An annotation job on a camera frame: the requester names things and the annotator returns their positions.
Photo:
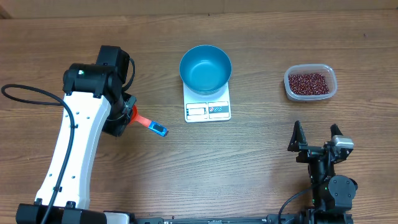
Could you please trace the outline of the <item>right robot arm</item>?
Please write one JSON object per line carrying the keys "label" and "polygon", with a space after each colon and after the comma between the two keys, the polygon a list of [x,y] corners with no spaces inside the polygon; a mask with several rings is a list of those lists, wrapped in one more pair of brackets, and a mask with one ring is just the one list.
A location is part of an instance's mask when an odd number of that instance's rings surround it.
{"label": "right robot arm", "polygon": [[[332,124],[330,131],[331,139],[323,146],[310,146],[300,121],[295,122],[287,150],[298,154],[296,162],[308,165],[310,187],[283,204],[277,215],[279,223],[353,223],[352,216],[346,212],[352,209],[358,184],[347,176],[335,174],[334,165],[348,158],[354,142],[341,133],[337,124]],[[307,192],[312,193],[313,205],[293,218],[284,218],[282,212],[286,205]]]}

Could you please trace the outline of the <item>red scoop with blue handle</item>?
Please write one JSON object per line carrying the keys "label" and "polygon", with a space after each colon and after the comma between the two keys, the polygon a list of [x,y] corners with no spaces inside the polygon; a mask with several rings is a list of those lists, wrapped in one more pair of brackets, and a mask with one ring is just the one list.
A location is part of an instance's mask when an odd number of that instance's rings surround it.
{"label": "red scoop with blue handle", "polygon": [[134,122],[140,123],[141,125],[145,126],[146,128],[150,129],[151,131],[162,137],[166,137],[166,135],[168,135],[169,133],[167,128],[163,125],[141,116],[137,111],[136,105],[134,105],[132,108],[132,117],[129,124],[132,124]]}

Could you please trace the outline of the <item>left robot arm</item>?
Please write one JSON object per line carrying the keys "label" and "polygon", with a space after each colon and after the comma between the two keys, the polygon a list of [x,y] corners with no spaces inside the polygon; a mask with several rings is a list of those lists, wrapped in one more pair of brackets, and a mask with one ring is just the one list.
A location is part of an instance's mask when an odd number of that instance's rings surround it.
{"label": "left robot arm", "polygon": [[120,136],[136,98],[127,94],[134,62],[120,47],[103,45],[96,63],[74,63],[63,75],[63,118],[47,176],[32,204],[20,204],[17,223],[133,223],[127,212],[94,212],[90,180],[102,132]]}

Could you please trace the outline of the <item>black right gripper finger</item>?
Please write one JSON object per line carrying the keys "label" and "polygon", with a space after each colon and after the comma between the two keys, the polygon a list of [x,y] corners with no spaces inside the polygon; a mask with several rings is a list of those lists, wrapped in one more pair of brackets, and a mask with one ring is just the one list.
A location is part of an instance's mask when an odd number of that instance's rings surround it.
{"label": "black right gripper finger", "polygon": [[299,148],[300,146],[307,146],[307,145],[308,143],[305,137],[304,130],[302,129],[300,121],[297,120],[294,123],[294,130],[288,148]]}
{"label": "black right gripper finger", "polygon": [[331,137],[332,138],[334,136],[342,136],[343,135],[337,124],[332,124],[331,127],[330,127],[330,131],[331,131]]}

